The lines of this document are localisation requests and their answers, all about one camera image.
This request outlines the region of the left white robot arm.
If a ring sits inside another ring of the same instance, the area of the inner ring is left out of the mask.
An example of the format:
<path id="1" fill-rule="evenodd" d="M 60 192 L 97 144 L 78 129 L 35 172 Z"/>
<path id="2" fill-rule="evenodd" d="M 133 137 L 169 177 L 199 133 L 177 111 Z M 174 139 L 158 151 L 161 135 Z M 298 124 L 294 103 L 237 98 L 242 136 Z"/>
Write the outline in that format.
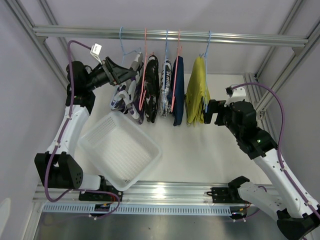
<path id="1" fill-rule="evenodd" d="M 104 178 L 84 173 L 76 162 L 76 146 L 94 107 L 96 96 L 93 91 L 105 84 L 120 86 L 134 78 L 142 65 L 142 57 L 137 55 L 129 68 L 117 65 L 109 57 L 91 71 L 80 61 L 72 61 L 66 67 L 69 85 L 63 120 L 52 144 L 34 158 L 46 190 L 89 190 L 90 195 L 98 201 L 107 197 L 108 188 L 102 185 Z"/>

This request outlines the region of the purple camouflage trousers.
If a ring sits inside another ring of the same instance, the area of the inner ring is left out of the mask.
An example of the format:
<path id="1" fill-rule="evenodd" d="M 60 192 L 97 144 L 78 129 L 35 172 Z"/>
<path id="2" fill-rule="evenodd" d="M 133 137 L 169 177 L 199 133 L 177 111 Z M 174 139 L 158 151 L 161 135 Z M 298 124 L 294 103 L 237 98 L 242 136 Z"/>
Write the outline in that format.
<path id="1" fill-rule="evenodd" d="M 141 125 L 144 121 L 143 111 L 139 110 L 140 77 L 143 66 L 143 54 L 139 52 L 130 66 L 130 69 L 134 70 L 136 75 L 115 87 L 115 92 L 110 102 L 112 111 L 119 111 L 124 115 L 129 114 L 138 125 Z"/>

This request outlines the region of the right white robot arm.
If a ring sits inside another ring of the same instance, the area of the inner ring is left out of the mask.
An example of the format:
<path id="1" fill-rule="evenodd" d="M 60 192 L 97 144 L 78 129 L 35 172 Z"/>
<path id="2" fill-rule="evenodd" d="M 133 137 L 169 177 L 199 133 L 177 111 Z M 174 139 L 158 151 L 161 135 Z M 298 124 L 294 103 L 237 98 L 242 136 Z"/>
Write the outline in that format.
<path id="1" fill-rule="evenodd" d="M 228 128 L 239 148 L 263 170 L 279 195 L 275 197 L 240 176 L 228 183 L 228 198 L 258 207 L 276 221 L 278 229 L 288 240 L 300 240 L 319 227 L 319 203 L 311 196 L 304 200 L 291 183 L 293 177 L 287 176 L 291 171 L 278 156 L 279 147 L 275 140 L 258 127 L 253 105 L 245 100 L 227 104 L 212 99 L 203 113 L 205 124 L 211 122 L 213 114 L 217 115 L 215 125 Z"/>

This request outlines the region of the black white patterned trousers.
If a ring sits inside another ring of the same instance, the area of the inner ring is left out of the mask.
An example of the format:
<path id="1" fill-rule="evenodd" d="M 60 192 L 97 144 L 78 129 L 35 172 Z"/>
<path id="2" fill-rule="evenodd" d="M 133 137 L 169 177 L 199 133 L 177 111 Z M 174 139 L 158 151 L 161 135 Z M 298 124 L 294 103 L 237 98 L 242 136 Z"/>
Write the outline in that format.
<path id="1" fill-rule="evenodd" d="M 152 54 L 149 56 L 144 77 L 145 97 L 143 103 L 147 122 L 155 123 L 158 113 L 158 100 L 160 97 L 159 61 Z"/>

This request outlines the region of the white plastic basket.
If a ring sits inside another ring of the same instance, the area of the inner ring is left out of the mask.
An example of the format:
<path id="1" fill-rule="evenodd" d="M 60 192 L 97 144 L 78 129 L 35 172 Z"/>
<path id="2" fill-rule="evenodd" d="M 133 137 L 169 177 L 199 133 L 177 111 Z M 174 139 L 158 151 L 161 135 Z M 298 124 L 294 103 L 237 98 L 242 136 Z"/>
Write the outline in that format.
<path id="1" fill-rule="evenodd" d="M 120 112 L 99 120 L 78 141 L 88 160 L 112 186 L 126 191 L 154 167 L 161 147 Z"/>

